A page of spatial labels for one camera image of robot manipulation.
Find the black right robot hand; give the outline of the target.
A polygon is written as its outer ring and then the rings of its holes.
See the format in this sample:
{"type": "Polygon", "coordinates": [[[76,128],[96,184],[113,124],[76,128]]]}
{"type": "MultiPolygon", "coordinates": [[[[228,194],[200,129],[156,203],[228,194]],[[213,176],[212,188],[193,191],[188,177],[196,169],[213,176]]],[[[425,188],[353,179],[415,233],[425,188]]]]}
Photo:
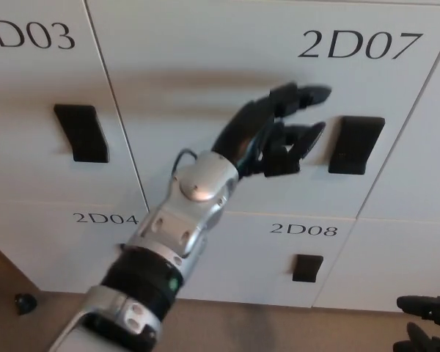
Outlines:
{"type": "MultiPolygon", "coordinates": [[[[440,326],[440,296],[401,296],[397,307],[404,313],[433,321],[440,326]]],[[[393,351],[440,351],[440,337],[429,337],[415,323],[406,325],[408,339],[393,344],[393,351]]]]}

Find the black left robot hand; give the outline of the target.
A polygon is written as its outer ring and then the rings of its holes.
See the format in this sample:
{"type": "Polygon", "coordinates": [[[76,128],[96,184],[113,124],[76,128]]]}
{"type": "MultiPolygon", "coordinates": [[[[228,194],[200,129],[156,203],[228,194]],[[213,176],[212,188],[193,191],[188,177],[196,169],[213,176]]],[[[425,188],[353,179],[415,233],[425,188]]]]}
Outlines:
{"type": "Polygon", "coordinates": [[[227,123],[211,150],[225,157],[238,178],[262,174],[277,177],[298,174],[301,161],[316,145],[325,122],[287,125],[285,120],[299,111],[324,103],[331,87],[300,87],[289,82],[268,95],[249,101],[227,123]]]}

